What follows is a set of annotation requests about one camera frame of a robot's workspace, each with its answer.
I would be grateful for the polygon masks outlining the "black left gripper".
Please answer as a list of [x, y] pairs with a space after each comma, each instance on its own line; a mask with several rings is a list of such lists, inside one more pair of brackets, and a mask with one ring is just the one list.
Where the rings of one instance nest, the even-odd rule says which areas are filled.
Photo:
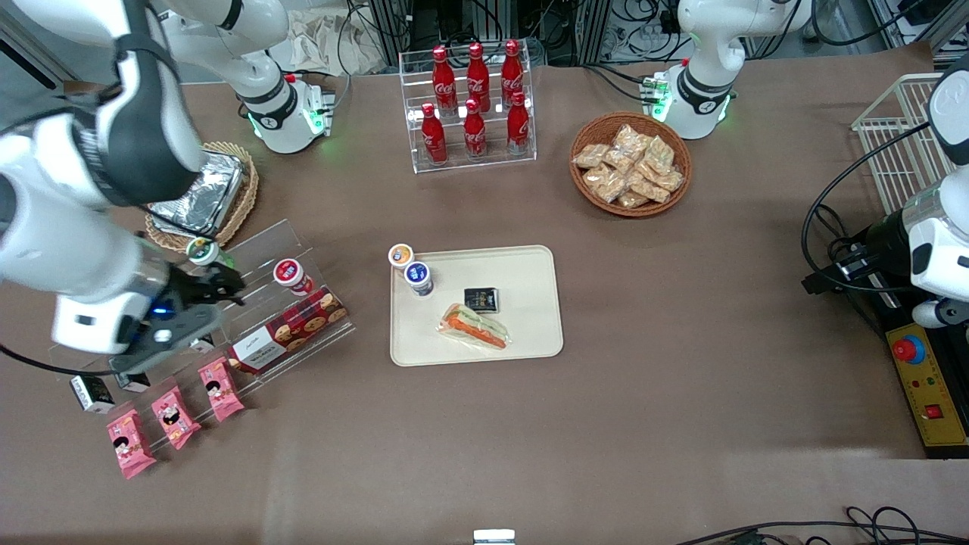
[[[837, 270], [821, 270], [803, 277], [807, 294], [863, 292], [911, 292], [911, 251], [903, 213], [891, 213], [865, 230], [833, 241]], [[866, 286], [863, 280], [882, 275], [889, 284]]]

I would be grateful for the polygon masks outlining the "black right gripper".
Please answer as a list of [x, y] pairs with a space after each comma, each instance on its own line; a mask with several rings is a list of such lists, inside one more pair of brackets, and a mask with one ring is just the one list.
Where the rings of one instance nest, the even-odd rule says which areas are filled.
[[183, 308], [228, 301], [235, 306], [245, 306], [245, 300], [235, 292], [242, 291], [246, 284], [238, 270], [224, 263], [209, 263], [201, 275], [190, 275], [180, 263], [167, 262], [167, 293], [177, 299]]

